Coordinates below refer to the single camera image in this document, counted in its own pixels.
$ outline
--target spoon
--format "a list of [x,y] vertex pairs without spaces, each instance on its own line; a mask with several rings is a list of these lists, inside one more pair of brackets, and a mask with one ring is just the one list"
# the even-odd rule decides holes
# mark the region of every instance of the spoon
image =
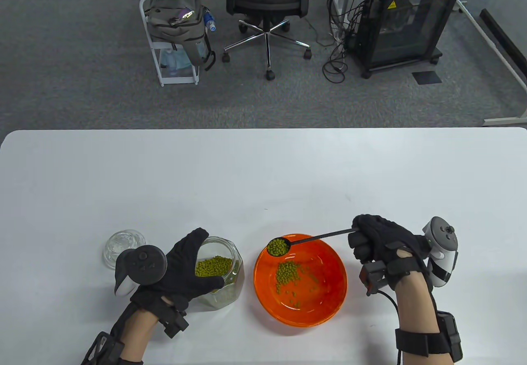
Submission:
[[[358,232],[358,230],[359,229],[357,229],[357,228],[344,229],[344,231],[336,231],[336,232],[324,233],[323,235],[308,237],[307,239],[301,239],[301,240],[297,240],[297,241],[290,241],[289,239],[286,239],[285,237],[275,237],[271,241],[274,241],[274,240],[278,239],[278,240],[282,240],[284,243],[286,243],[286,245],[287,245],[287,252],[285,252],[285,254],[287,254],[289,251],[291,251],[291,247],[294,246],[294,245],[307,243],[308,241],[324,239],[325,237],[343,235],[345,233],[354,233],[354,232]],[[271,254],[269,252],[269,244],[267,244],[266,248],[267,248],[267,252],[271,256],[279,257],[279,256],[284,256],[285,255],[285,254],[283,254],[283,255],[273,255],[273,254]]]

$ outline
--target glass jar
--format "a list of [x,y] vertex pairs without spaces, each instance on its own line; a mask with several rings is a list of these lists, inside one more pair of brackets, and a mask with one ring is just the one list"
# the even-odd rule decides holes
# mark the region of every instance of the glass jar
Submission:
[[102,257],[104,263],[111,269],[115,269],[115,261],[124,250],[134,250],[137,247],[147,244],[145,237],[138,231],[127,229],[111,235],[106,242]]
[[229,271],[222,276],[225,280],[225,286],[220,290],[202,295],[199,300],[215,309],[221,309],[238,299],[245,280],[245,273],[243,272],[243,260],[236,246],[231,241],[221,237],[210,236],[205,239],[198,250],[196,265],[200,261],[215,256],[232,259]]

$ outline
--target bag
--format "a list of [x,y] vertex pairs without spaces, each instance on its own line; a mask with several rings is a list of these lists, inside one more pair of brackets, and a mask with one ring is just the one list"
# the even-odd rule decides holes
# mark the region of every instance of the bag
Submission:
[[[209,37],[203,22],[204,8],[195,0],[196,9],[189,15],[189,9],[179,0],[150,0],[145,9],[148,31],[154,41],[182,45],[195,67],[202,67],[212,56],[212,62],[205,71],[216,63],[216,52],[211,49]],[[202,58],[198,44],[205,42],[207,55]]]

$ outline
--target black glove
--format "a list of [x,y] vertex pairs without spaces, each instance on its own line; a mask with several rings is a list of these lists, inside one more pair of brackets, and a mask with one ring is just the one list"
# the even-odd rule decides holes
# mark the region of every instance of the black glove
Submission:
[[[423,262],[423,236],[416,236],[378,215],[358,215],[353,219],[352,227],[359,230],[348,235],[348,243],[354,249],[354,256],[362,264],[383,261],[387,267],[385,277],[392,289],[410,271],[427,274]],[[397,255],[399,249],[413,256],[400,258]]]
[[205,229],[197,228],[175,243],[174,248],[166,254],[167,267],[163,278],[155,284],[140,285],[138,292],[160,293],[172,300],[178,310],[184,310],[191,299],[222,288],[225,281],[221,276],[196,276],[198,250],[207,237],[209,233]]

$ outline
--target chair leg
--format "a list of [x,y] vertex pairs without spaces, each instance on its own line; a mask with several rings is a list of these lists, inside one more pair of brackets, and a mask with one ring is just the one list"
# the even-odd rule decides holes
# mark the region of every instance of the chair leg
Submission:
[[241,40],[241,41],[238,41],[238,42],[235,42],[233,43],[232,45],[229,45],[228,47],[224,47],[224,52],[228,51],[228,50],[231,50],[232,48],[234,47],[238,47],[239,45],[242,45],[246,42],[249,42],[249,41],[252,41],[258,37],[261,37],[262,35],[264,35],[264,33],[260,33],[260,34],[255,34],[255,35],[251,35],[250,37],[247,37],[245,38],[244,40]]
[[238,21],[240,24],[243,24],[244,26],[247,26],[248,28],[252,28],[252,30],[256,31],[256,33],[263,33],[264,31],[259,28],[258,26],[255,26],[254,24],[250,24],[250,23],[247,23],[245,22],[245,20],[239,20]]
[[275,73],[273,73],[273,70],[271,70],[271,46],[269,45],[269,32],[266,32],[264,34],[265,46],[267,49],[267,71],[265,73],[265,77],[268,81],[272,81],[275,78]]
[[282,27],[282,26],[283,26],[284,24],[286,24],[287,22],[289,22],[289,19],[284,19],[284,20],[282,20],[282,22],[280,22],[280,23],[277,24],[276,26],[271,27],[271,29],[270,29],[269,31],[276,30],[277,28]]
[[294,40],[292,38],[289,38],[289,37],[286,37],[285,35],[282,35],[282,34],[276,34],[276,33],[271,33],[271,35],[274,35],[275,37],[280,37],[286,41],[289,41],[289,42],[292,42],[296,45],[300,45],[301,47],[306,47],[306,48],[310,48],[310,46],[308,44],[305,44],[303,42],[300,42],[300,41],[297,41],[297,40]]

